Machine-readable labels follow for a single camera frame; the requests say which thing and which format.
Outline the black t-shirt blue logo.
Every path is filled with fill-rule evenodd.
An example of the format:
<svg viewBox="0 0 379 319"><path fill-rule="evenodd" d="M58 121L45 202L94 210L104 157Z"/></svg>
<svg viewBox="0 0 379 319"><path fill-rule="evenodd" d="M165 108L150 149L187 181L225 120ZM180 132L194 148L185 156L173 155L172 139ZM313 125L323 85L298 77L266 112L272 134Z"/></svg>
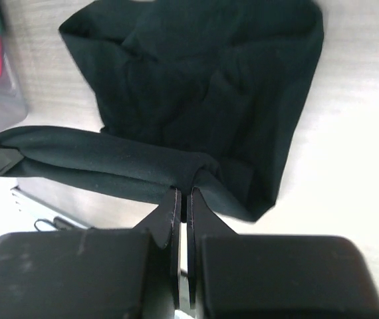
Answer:
<svg viewBox="0 0 379 319"><path fill-rule="evenodd" d="M59 33L103 127L0 132L23 155L9 176L148 203L198 188L250 222L275 205L322 50L314 1L94 1Z"/></svg>

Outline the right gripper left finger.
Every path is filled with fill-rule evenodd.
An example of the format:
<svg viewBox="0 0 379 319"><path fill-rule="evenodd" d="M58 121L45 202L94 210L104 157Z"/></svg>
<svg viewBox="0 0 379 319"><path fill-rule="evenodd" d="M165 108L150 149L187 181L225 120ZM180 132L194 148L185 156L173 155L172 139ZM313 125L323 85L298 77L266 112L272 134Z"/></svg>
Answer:
<svg viewBox="0 0 379 319"><path fill-rule="evenodd" d="M131 229L0 236L0 318L173 318L182 195Z"/></svg>

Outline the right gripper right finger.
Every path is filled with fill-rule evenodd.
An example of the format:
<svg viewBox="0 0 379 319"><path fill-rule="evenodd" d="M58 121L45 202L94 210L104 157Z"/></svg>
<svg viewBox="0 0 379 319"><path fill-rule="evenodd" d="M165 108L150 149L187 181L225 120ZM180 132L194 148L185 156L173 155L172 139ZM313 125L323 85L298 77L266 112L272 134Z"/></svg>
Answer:
<svg viewBox="0 0 379 319"><path fill-rule="evenodd" d="M379 318L357 246L324 235L240 235L187 198L189 302L198 318Z"/></svg>

